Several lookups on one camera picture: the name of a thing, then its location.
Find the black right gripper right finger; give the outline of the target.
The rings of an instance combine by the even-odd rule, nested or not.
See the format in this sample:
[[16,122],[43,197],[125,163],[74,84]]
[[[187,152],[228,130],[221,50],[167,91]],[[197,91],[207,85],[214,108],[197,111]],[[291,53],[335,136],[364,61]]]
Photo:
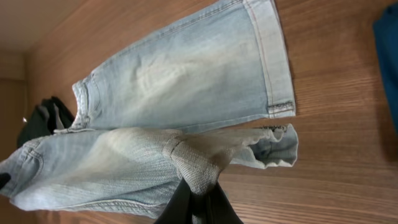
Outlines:
[[207,224],[243,224],[219,183],[205,195],[205,217]]

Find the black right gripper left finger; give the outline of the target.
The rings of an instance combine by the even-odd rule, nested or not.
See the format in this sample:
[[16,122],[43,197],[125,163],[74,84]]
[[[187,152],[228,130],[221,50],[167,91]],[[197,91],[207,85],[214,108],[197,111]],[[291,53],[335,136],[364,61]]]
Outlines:
[[182,179],[166,208],[154,224],[191,224],[190,196],[189,185]]

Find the light blue denim shorts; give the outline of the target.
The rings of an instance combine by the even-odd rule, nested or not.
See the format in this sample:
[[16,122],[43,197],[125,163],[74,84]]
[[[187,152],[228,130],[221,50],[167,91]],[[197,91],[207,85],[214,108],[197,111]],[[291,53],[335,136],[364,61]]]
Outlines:
[[157,218],[184,180],[196,195],[223,169],[291,167],[295,115],[273,1],[218,1],[126,47],[73,86],[69,128],[24,143],[1,171],[22,210],[91,210]]

